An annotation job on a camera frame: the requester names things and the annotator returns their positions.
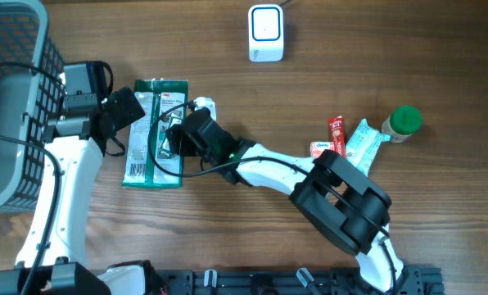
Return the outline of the red coffee stick sachet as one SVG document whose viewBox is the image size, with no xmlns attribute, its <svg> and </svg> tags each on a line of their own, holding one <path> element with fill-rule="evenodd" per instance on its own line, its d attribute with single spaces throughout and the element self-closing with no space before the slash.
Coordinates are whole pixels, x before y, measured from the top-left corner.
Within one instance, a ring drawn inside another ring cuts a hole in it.
<svg viewBox="0 0 488 295">
<path fill-rule="evenodd" d="M 333 141 L 334 151 L 342 157 L 346 156 L 346 141 L 343 129 L 343 117 L 337 116 L 328 120 L 328 125 Z"/>
</svg>

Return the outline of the teal wet wipes pack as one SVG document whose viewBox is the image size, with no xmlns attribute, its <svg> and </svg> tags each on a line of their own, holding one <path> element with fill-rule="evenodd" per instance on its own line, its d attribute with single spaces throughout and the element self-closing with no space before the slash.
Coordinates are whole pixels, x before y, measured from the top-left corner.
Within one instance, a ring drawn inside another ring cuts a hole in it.
<svg viewBox="0 0 488 295">
<path fill-rule="evenodd" d="M 366 119 L 362 119 L 346 144 L 346 160 L 368 176 L 378 149 L 390 139 L 390 135 L 372 128 Z"/>
</svg>

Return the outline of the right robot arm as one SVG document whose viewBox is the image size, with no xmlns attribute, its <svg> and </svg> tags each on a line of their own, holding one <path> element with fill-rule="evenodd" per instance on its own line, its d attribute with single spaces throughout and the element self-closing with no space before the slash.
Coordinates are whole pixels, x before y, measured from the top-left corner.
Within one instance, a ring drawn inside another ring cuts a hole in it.
<svg viewBox="0 0 488 295">
<path fill-rule="evenodd" d="M 342 155 L 292 157 L 245 138 L 234 138 L 203 107 L 165 132 L 171 152 L 200 157 L 230 184 L 284 193 L 335 247 L 359 264 L 362 280 L 380 293 L 396 293 L 404 265 L 389 235 L 391 199 Z"/>
</svg>

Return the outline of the red white tissue pack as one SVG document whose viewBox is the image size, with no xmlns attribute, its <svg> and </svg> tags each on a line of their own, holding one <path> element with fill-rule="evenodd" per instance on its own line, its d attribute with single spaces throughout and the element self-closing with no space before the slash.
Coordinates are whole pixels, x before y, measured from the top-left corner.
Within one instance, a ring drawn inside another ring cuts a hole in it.
<svg viewBox="0 0 488 295">
<path fill-rule="evenodd" d="M 334 142 L 312 142 L 310 144 L 310 155 L 313 158 L 318 158 L 324 151 L 335 151 Z"/>
</svg>

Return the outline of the green white gloves package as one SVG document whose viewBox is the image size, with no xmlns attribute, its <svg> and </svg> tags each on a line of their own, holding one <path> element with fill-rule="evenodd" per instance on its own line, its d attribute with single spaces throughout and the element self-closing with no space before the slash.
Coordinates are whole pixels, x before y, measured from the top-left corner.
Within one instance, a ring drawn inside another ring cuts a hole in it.
<svg viewBox="0 0 488 295">
<path fill-rule="evenodd" d="M 164 128 L 172 114 L 182 120 L 188 100 L 188 82 L 170 79 L 138 79 L 134 94 L 146 115 L 130 125 L 129 145 L 122 185 L 134 188 L 179 188 L 183 160 L 159 158 L 159 147 L 165 137 Z"/>
</svg>

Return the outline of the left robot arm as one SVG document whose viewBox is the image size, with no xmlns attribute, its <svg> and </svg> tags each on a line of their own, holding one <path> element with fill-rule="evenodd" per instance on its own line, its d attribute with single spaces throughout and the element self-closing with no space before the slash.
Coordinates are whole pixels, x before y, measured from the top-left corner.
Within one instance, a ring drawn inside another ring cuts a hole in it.
<svg viewBox="0 0 488 295">
<path fill-rule="evenodd" d="M 93 183 L 106 144 L 145 112 L 128 87 L 113 89 L 104 61 L 64 66 L 65 92 L 47 119 L 38 149 L 45 162 L 29 234 L 11 270 L 0 270 L 0 294 L 146 294 L 147 262 L 86 267 L 85 231 Z"/>
</svg>

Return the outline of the green white balm box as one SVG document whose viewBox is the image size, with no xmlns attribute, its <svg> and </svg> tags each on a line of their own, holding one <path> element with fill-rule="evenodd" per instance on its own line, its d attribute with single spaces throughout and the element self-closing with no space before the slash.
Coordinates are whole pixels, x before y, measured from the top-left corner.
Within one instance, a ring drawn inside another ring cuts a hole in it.
<svg viewBox="0 0 488 295">
<path fill-rule="evenodd" d="M 167 127 L 164 128 L 164 131 L 166 132 L 167 129 L 173 127 L 174 125 L 180 124 L 182 122 L 182 119 L 175 115 L 172 114 L 169 117 L 169 124 Z M 165 135 L 160 147 L 159 147 L 159 158 L 161 159 L 171 159 L 177 156 L 176 153 L 171 152 L 171 145 L 170 145 L 170 140 L 168 139 L 167 135 Z"/>
</svg>

